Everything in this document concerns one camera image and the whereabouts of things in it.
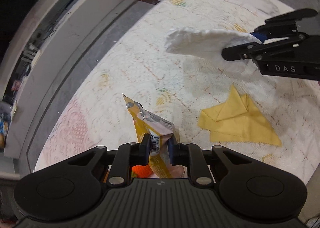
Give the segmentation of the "yellow snack packet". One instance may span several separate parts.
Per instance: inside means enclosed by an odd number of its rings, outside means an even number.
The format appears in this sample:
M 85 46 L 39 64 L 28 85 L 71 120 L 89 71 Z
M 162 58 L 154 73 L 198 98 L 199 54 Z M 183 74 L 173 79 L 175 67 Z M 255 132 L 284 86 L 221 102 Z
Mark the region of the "yellow snack packet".
M 169 159 L 168 141 L 170 138 L 180 139 L 179 129 L 173 123 L 145 110 L 142 105 L 129 97 L 123 96 L 127 110 L 133 118 L 137 139 L 142 142 L 144 134 L 151 139 L 149 166 L 159 178 L 181 178 L 184 167 L 173 166 Z

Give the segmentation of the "white fluffy cloth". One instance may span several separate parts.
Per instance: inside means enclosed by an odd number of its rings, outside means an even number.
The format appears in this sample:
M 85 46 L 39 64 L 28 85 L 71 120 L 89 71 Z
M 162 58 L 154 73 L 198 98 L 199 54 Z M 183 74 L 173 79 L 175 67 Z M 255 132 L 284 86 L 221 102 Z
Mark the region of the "white fluffy cloth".
M 262 42 L 250 33 L 226 29 L 197 30 L 189 27 L 172 29 L 168 32 L 164 49 L 168 53 L 192 55 L 210 62 L 214 67 L 229 73 L 242 73 L 247 60 L 226 61 L 222 57 L 224 48 Z

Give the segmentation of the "orange knitted toy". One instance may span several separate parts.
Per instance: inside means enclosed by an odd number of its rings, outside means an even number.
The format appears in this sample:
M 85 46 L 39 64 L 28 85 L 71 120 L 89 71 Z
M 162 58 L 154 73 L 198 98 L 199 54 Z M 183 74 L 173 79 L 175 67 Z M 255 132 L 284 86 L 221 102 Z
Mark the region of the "orange knitted toy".
M 153 174 L 153 171 L 149 165 L 146 166 L 133 166 L 131 177 L 133 178 L 148 178 Z

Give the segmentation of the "yellow folded cloth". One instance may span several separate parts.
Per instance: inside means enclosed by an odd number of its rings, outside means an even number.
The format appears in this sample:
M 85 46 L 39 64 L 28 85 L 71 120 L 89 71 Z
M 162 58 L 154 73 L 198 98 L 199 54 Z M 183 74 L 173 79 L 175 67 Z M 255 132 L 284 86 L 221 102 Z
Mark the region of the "yellow folded cloth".
M 253 142 L 282 146 L 270 122 L 248 94 L 232 85 L 228 99 L 200 112 L 198 127 L 210 131 L 211 142 Z

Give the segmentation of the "white lace table cloth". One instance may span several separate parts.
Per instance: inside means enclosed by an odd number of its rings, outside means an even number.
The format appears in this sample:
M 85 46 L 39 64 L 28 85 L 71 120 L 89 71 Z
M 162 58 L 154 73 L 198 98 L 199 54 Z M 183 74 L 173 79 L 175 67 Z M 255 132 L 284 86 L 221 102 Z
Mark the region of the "white lace table cloth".
M 174 123 L 180 140 L 204 149 L 200 111 L 227 99 L 230 85 L 248 94 L 271 123 L 282 146 L 228 142 L 226 147 L 308 182 L 319 164 L 319 85 L 266 77 L 250 61 L 210 60 L 165 51 L 172 29 L 251 32 L 269 17 L 291 11 L 278 0 L 163 0 L 149 10 L 100 60 L 59 117 L 35 170 L 104 145 L 136 141 L 127 96 Z

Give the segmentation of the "white TV console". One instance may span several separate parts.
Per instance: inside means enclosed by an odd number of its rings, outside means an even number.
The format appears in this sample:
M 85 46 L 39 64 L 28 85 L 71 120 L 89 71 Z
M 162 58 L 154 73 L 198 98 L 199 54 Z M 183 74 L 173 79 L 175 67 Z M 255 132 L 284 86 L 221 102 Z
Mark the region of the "white TV console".
M 4 156 L 17 159 L 40 105 L 63 65 L 79 51 L 85 38 L 119 4 L 128 0 L 78 0 L 59 22 L 35 58 L 35 64 L 17 94 Z

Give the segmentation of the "wall-mounted black television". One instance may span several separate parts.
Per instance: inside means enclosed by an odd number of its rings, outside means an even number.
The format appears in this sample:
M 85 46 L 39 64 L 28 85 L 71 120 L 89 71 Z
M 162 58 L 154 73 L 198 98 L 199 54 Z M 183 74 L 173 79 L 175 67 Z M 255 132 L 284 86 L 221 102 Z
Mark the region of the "wall-mounted black television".
M 1 59 L 12 38 L 38 0 L 0 0 Z

